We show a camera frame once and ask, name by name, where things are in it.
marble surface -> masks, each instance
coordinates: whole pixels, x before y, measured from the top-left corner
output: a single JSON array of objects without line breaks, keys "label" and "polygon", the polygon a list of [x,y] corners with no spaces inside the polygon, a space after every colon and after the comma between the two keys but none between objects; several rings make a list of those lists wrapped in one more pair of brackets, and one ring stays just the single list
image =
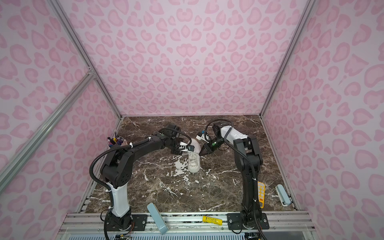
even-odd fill
[{"label": "marble surface", "polygon": [[[257,137],[263,156],[258,180],[266,185],[263,210],[293,210],[281,205],[275,191],[277,184],[284,183],[258,116],[126,117],[119,135],[128,142],[136,142],[171,122],[190,137],[195,137],[215,118],[229,119],[238,131]],[[214,136],[212,128],[208,131]],[[128,183],[132,212],[147,212],[146,206],[151,202],[160,212],[241,210],[242,179],[235,166],[232,149],[206,155],[201,159],[201,170],[194,174],[187,170],[187,160],[187,156],[171,154],[168,148],[138,159]],[[97,185],[86,212],[98,213],[108,206],[109,197],[105,189]]]}]

orange calculator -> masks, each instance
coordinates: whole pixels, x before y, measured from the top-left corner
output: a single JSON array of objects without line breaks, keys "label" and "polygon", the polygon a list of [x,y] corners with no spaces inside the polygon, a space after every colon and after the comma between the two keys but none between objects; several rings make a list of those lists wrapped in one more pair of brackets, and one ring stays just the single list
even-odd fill
[{"label": "orange calculator", "polygon": [[259,202],[260,207],[264,207],[264,197],[265,197],[265,184],[262,182],[257,183],[257,189],[258,189],[258,196],[259,196]]}]

